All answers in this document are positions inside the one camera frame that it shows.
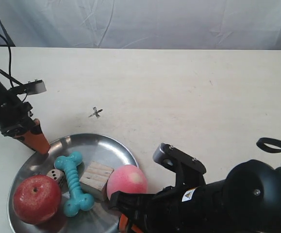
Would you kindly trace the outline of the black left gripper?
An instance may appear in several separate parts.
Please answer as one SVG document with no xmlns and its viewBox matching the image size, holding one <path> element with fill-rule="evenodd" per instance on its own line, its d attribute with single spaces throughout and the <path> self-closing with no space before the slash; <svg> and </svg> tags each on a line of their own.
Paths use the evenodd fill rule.
<svg viewBox="0 0 281 233">
<path fill-rule="evenodd" d="M 39 119 L 32 119 L 33 107 L 22 101 L 14 92 L 7 90 L 0 105 L 0 132 L 13 137 L 30 149 L 47 154 L 50 144 L 45 138 Z"/>
</svg>

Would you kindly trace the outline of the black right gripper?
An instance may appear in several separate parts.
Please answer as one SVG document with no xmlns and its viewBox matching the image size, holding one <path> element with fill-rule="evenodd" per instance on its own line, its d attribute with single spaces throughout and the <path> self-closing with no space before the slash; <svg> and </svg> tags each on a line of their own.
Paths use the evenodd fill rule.
<svg viewBox="0 0 281 233">
<path fill-rule="evenodd" d="M 199 187 L 166 187 L 156 194 L 117 191 L 109 207 L 121 212 L 120 233 L 216 233 L 218 227 L 204 213 Z"/>
</svg>

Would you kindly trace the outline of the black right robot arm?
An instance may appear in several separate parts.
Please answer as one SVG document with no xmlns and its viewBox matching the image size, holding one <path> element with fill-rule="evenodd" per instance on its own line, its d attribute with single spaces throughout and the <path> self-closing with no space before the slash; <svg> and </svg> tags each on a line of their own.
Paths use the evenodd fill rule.
<svg viewBox="0 0 281 233">
<path fill-rule="evenodd" d="M 281 166 L 250 160 L 195 188 L 118 191 L 109 207 L 127 218 L 128 233 L 281 233 Z"/>
</svg>

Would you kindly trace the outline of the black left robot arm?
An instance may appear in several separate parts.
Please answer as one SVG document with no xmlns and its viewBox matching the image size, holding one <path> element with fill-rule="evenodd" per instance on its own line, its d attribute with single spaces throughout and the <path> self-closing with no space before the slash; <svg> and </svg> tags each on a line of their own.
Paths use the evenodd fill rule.
<svg viewBox="0 0 281 233">
<path fill-rule="evenodd" d="M 0 82 L 0 132 L 3 136 L 16 139 L 30 149 L 46 154 L 50 144 L 45 138 L 40 121 L 32 119 L 32 106 L 29 102 L 21 100 L 18 95 L 35 95 L 46 91 L 42 80 L 35 80 L 22 84 L 0 69 L 0 74 L 17 83 L 10 89 Z"/>
</svg>

